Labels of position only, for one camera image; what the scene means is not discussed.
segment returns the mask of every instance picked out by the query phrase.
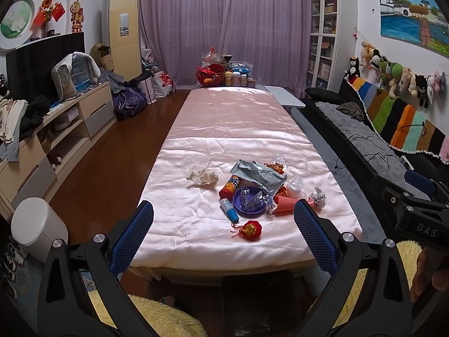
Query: red basket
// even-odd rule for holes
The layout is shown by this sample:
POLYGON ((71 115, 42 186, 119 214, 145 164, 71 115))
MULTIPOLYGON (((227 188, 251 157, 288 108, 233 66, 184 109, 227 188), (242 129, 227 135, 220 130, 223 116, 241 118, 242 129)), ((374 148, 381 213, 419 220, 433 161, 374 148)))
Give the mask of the red basket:
POLYGON ((225 68, 218 64, 212 63, 206 67, 197 67, 196 78, 198 82, 205 87, 215 87, 221 85, 225 80, 225 68), (204 82, 206 78, 211 78, 212 81, 204 82))

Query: wooden floor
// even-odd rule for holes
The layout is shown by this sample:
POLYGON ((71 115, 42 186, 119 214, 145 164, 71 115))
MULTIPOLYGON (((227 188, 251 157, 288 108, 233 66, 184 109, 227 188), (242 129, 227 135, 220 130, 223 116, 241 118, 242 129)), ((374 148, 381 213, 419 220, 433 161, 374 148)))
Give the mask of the wooden floor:
MULTIPOLYGON (((134 118, 116 123, 98 140, 64 181, 50 202, 66 223, 70 243, 108 233, 138 205, 143 187, 162 144, 189 91, 176 91, 148 105, 134 118)), ((198 318, 210 337, 222 336, 220 287, 185 286, 146 280, 129 271, 122 277, 128 294, 159 300, 173 295, 198 318)), ((311 303, 304 284, 295 285, 304 314, 311 303)))

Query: metal screw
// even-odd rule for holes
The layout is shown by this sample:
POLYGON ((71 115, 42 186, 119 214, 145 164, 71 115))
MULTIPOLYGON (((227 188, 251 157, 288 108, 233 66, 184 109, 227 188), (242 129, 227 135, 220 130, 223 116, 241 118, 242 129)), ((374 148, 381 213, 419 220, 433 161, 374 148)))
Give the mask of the metal screw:
POLYGON ((55 247, 57 249, 60 246, 62 246, 62 240, 54 240, 53 241, 53 247, 55 247))
POLYGON ((385 240, 385 244, 387 245, 387 247, 390 247, 391 249, 395 246, 393 240, 385 240))
POLYGON ((343 239, 346 242, 352 242, 354 240, 354 236, 351 233, 343 233, 343 239))
POLYGON ((101 243, 105 240, 105 235, 103 233, 98 233, 96 235, 93 236, 93 241, 95 243, 101 243))

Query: tv stand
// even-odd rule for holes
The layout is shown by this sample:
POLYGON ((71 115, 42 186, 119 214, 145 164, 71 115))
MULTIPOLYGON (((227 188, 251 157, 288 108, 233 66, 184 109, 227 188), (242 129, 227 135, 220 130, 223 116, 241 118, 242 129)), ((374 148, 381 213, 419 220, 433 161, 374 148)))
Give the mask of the tv stand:
POLYGON ((82 96, 66 101, 35 129, 31 138, 19 144, 19 161, 0 162, 0 213, 11 221, 15 208, 26 198, 38 197, 50 202, 56 191, 76 164, 98 139, 117 122, 109 84, 103 83, 82 96), (70 125, 53 135, 45 152, 39 134, 68 109, 77 106, 79 115, 70 125), (47 156, 55 155, 62 161, 55 169, 47 156))

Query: purple bowl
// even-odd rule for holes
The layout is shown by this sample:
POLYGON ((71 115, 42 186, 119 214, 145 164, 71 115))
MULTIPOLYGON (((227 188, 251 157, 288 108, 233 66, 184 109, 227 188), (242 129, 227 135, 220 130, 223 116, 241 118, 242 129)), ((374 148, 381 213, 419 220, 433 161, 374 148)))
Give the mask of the purple bowl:
MULTIPOLYGON (((250 189, 250 199, 254 198, 260 192, 260 189, 258 189, 257 187, 248 186, 248 189, 250 189)), ((235 190, 234 196, 232 197, 232 203, 237 213, 247 218, 255 218, 265 211, 265 204, 262 204, 258 209, 255 209, 254 211, 244 211, 242 198, 240 197, 241 192, 242 188, 239 187, 237 190, 235 190)))

